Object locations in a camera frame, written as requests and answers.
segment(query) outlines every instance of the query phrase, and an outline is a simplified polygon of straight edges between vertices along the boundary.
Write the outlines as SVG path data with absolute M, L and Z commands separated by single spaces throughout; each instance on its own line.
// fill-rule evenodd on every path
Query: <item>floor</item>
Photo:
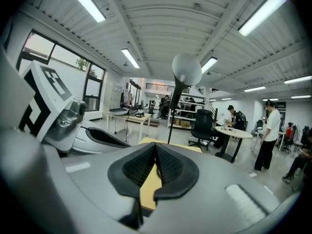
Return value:
M 158 140 L 168 140 L 169 130 L 167 128 L 167 120 L 160 119 L 160 124 L 158 127 L 150 127 L 149 128 L 149 138 L 154 138 Z M 94 123 L 101 126 L 101 128 L 106 129 L 106 119 L 94 121 Z M 130 145 L 138 144 L 138 135 L 139 135 L 139 124 L 128 122 L 127 131 L 123 130 L 124 121 L 121 119 L 117 119 L 115 124 L 115 119 L 110 121 L 110 132 L 117 131 L 116 136 L 120 139 L 126 140 L 126 132 L 127 132 L 127 142 Z M 143 138 L 147 137 L 147 126 L 143 126 Z M 183 130 L 174 128 L 171 135 L 172 144 L 181 144 L 181 145 L 189 145 L 189 140 L 197 140 L 196 138 L 191 136 L 190 130 Z M 257 142 L 254 153 L 252 149 L 255 143 L 255 137 L 252 139 L 244 139 L 240 146 L 239 152 L 235 159 L 235 164 L 244 169 L 248 174 L 253 176 L 253 179 L 257 180 L 263 186 L 266 187 L 271 193 L 273 193 L 281 202 L 283 202 L 286 198 L 288 198 L 292 193 L 292 186 L 294 184 L 286 184 L 281 180 L 281 177 L 284 176 L 289 170 L 291 164 L 293 163 L 294 158 L 297 153 L 292 152 L 288 154 L 286 152 L 280 152 L 278 148 L 274 148 L 273 157 L 271 161 L 271 166 L 268 171 L 262 171 L 259 173 L 254 173 L 254 163 L 257 158 L 257 153 L 260 149 L 260 141 Z M 238 140 L 233 140 L 232 138 L 229 141 L 226 152 L 229 154 L 233 154 L 235 148 L 237 146 Z M 208 150 L 206 148 L 202 148 L 202 152 L 209 153 L 211 155 L 215 155 L 218 152 L 213 147 L 210 147 Z

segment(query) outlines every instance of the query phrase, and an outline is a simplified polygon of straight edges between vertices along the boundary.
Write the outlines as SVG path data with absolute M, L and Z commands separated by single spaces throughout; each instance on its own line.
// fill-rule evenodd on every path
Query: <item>wooden table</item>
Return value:
M 235 157 L 236 157 L 236 155 L 238 153 L 238 150 L 240 148 L 240 144 L 242 143 L 242 140 L 244 138 L 252 138 L 253 136 L 251 134 L 245 132 L 245 131 L 242 131 L 242 130 L 239 130 L 239 129 L 235 129 L 235 128 L 226 127 L 225 130 L 224 130 L 222 126 L 217 126 L 217 127 L 215 127 L 215 129 L 218 132 L 221 132 L 221 133 L 226 135 L 226 137 L 224 139 L 223 146 L 221 148 L 221 152 L 216 153 L 215 156 L 220 157 L 222 159 L 225 159 L 225 160 L 227 160 L 230 163 L 234 163 Z M 225 150 L 226 150 L 226 147 L 228 146 L 228 142 L 229 142 L 230 137 L 237 137 L 237 138 L 239 138 L 238 145 L 236 147 L 236 150 L 235 150 L 235 153 L 234 153 L 233 156 L 225 153 Z
M 166 141 L 161 141 L 161 140 L 152 139 L 152 138 L 144 138 L 139 144 L 150 143 L 150 142 L 158 142 L 158 143 L 167 144 Z M 170 143 L 170 145 L 183 147 L 183 148 L 190 149 L 192 151 L 201 153 L 201 149 L 198 147 L 183 146 L 183 145 L 171 144 L 171 143 Z M 144 207 L 145 209 L 147 209 L 149 211 L 153 211 L 156 209 L 156 204 L 154 201 L 154 191 L 160 187 L 161 187 L 161 180 L 157 176 L 156 165 L 154 165 L 150 174 L 148 175 L 147 179 L 145 180 L 144 184 L 142 185 L 142 187 L 140 189 L 140 201 L 141 201 L 142 207 Z
M 117 118 L 120 118 L 120 119 L 123 119 L 124 120 L 124 125 L 123 125 L 123 130 L 125 130 L 126 128 L 126 121 L 134 121 L 134 122 L 138 122 L 140 123 L 140 132 L 139 132 L 139 135 L 138 135 L 138 142 L 140 142 L 140 140 L 142 139 L 142 134 L 143 134 L 143 124 L 145 121 L 148 121 L 147 123 L 147 132 L 146 132 L 146 135 L 148 135 L 148 132 L 149 132 L 149 128 L 150 128 L 150 122 L 151 122 L 151 114 L 146 114 L 144 113 L 144 116 L 139 118 L 139 117 L 135 117 L 135 116 L 129 116 L 129 115 L 120 115 L 120 116 L 116 116 L 116 115 L 112 115 L 111 113 L 107 112 L 106 113 L 106 117 L 107 117 L 107 120 L 106 120 L 106 128 L 107 130 L 109 130 L 109 117 L 117 117 Z
M 258 130 L 258 133 L 257 133 L 257 137 L 255 138 L 255 143 L 254 143 L 254 146 L 253 146 L 253 150 L 252 152 L 254 152 L 254 149 L 255 149 L 255 146 L 257 145 L 257 142 L 258 142 L 258 138 L 259 138 L 259 135 L 264 135 L 265 131 L 263 130 Z M 281 150 L 281 147 L 283 145 L 283 142 L 284 142 L 284 137 L 285 137 L 285 132 L 278 132 L 279 135 L 282 135 L 282 141 L 281 141 L 281 144 L 279 145 L 279 151 Z

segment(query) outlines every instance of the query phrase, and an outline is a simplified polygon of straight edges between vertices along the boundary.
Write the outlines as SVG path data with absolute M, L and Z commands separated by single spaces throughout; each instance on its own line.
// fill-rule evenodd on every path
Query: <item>ceiling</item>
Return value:
M 89 45 L 124 76 L 173 80 L 172 60 L 187 52 L 203 65 L 218 62 L 200 85 L 234 93 L 266 86 L 262 98 L 312 93 L 312 83 L 286 85 L 311 75 L 306 34 L 290 1 L 247 37 L 238 27 L 263 0 L 93 0 L 106 20 L 97 23 L 77 0 L 27 0 L 26 4 Z M 128 48 L 140 69 L 120 51 Z

